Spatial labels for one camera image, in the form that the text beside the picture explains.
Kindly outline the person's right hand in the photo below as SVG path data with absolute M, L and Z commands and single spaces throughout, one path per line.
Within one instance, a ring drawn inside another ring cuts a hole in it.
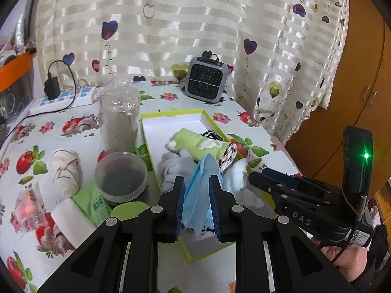
M 332 261 L 341 251 L 337 246 L 320 248 L 320 241 L 316 237 L 311 238 L 312 242 L 321 250 L 321 252 Z M 367 265 L 367 248 L 355 244 L 348 246 L 339 258 L 333 263 L 339 267 L 339 272 L 349 281 L 356 280 Z

